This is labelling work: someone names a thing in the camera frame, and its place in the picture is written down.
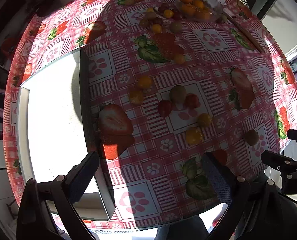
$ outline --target red checkered tablecloth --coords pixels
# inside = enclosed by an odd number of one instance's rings
[[[152,32],[139,26],[147,8],[153,7],[163,19],[166,31],[173,21],[158,12],[161,3],[174,7],[175,0],[145,0],[133,6],[118,4],[118,0],[75,0],[50,16],[35,16],[26,28],[16,49],[8,77],[3,118],[5,161],[11,187],[18,203],[24,182],[17,167],[16,107],[19,85],[27,64],[32,74],[54,59],[77,47],[79,37],[93,21],[106,24],[106,33],[86,44],[89,57],[89,92],[93,114],[102,103],[120,105],[133,123],[135,143],[116,160],[102,160],[109,189],[114,192],[116,211],[109,222],[91,222],[90,228],[149,228],[174,222],[204,212],[218,204],[216,197],[197,200],[186,193],[187,177],[182,165],[194,158],[200,165],[206,151],[224,149],[228,153],[226,166],[235,175],[253,179],[264,165],[260,155],[264,150],[280,153],[288,143],[277,132],[275,111],[287,109],[290,127],[297,128],[297,83],[281,79],[283,53],[263,24],[237,0],[225,0],[224,10],[237,20],[265,48],[243,47],[234,35],[239,30],[229,21],[223,24],[197,23],[183,20],[183,31],[176,34],[175,43],[184,49],[186,62],[150,63],[138,55],[134,39]],[[47,38],[60,24],[66,26],[51,40]],[[237,111],[228,96],[233,85],[230,69],[241,69],[250,80],[255,93],[249,109]],[[145,92],[142,105],[132,105],[128,93],[142,75],[153,80]],[[168,99],[170,89],[181,84],[199,97],[201,105],[190,110],[176,105],[170,116],[163,118],[157,104]],[[190,146],[185,131],[197,126],[199,113],[212,117],[211,126],[202,129],[203,143]],[[259,142],[249,146],[243,134],[255,129]]]

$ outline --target clear plastic bowl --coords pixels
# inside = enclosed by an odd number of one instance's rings
[[[194,20],[196,22],[215,22],[223,13],[223,6],[218,0],[201,0],[204,3],[204,6],[209,9],[210,15],[206,18],[196,18],[195,16],[190,16],[182,11],[183,2],[180,0],[175,0],[176,8],[187,18],[190,20]]]

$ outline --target bowl of oranges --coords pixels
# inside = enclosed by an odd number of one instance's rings
[[[223,13],[218,0],[176,0],[175,5],[187,19],[196,22],[215,22]]]

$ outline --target metal bolt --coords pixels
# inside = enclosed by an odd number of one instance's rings
[[[56,180],[57,181],[62,181],[62,180],[64,180],[64,178],[65,178],[64,175],[59,175],[59,176],[56,177]]]
[[[237,177],[236,177],[236,180],[237,180],[238,182],[244,182],[244,181],[245,181],[245,178],[244,178],[243,176],[237,176]]]
[[[269,185],[273,186],[273,185],[274,185],[274,180],[272,180],[272,179],[268,179],[268,180],[267,180],[267,183],[268,183]]]

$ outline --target pink object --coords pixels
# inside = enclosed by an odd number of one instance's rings
[[[285,85],[280,82],[282,51],[255,16],[248,19],[239,16],[236,0],[225,0],[226,11],[236,14],[241,25],[260,41],[265,52],[261,54],[243,47],[243,43],[232,35],[231,29],[236,28],[229,21],[201,24],[184,19],[185,31],[176,35],[175,41],[184,49],[186,62],[183,65],[172,61],[147,62],[139,57],[139,46],[134,42],[134,38],[142,35],[150,41],[153,38],[150,30],[139,27],[146,9],[157,8],[162,2],[168,2],[174,8],[172,0],[146,0],[132,7],[119,5],[118,0],[98,0],[82,7],[84,2],[76,0],[45,18],[35,15],[12,61],[4,102],[3,141],[7,172],[18,203],[24,190],[22,176],[13,169],[17,159],[15,108],[19,80],[27,63],[32,63],[34,74],[74,50],[77,40],[85,36],[85,28],[92,21],[102,21],[107,26],[105,34],[83,47],[89,57],[92,108],[95,111],[107,102],[122,106],[134,125],[136,143],[119,158],[102,160],[103,173],[110,179],[108,185],[114,191],[116,213],[111,222],[92,222],[87,225],[89,228],[114,227],[118,230],[165,225],[216,205],[216,197],[201,201],[188,196],[187,179],[180,167],[193,157],[199,165],[200,155],[207,149],[226,150],[226,165],[248,180],[264,168],[260,151],[269,149],[280,153],[284,150],[289,140],[278,136],[274,111],[285,106],[290,127],[296,129],[297,83]],[[48,40],[50,30],[64,21],[68,21],[65,32]],[[30,30],[38,29],[41,24],[46,25],[45,30],[36,37],[30,36]],[[25,48],[29,46],[32,48],[28,52]],[[154,48],[152,51],[152,57],[156,58],[158,53]],[[253,85],[255,99],[249,109],[237,111],[228,100],[229,92],[234,88],[229,78],[232,66],[240,68]],[[129,103],[128,91],[141,75],[150,76],[154,82],[151,88],[143,91],[143,104],[135,106]],[[184,86],[187,93],[197,95],[200,105],[189,110],[177,104],[169,116],[159,116],[158,102],[168,100],[170,89],[177,84]],[[212,124],[202,129],[203,142],[190,146],[185,141],[185,131],[197,126],[196,117],[201,113],[208,113]],[[255,129],[263,136],[254,149],[242,138],[247,129]]]

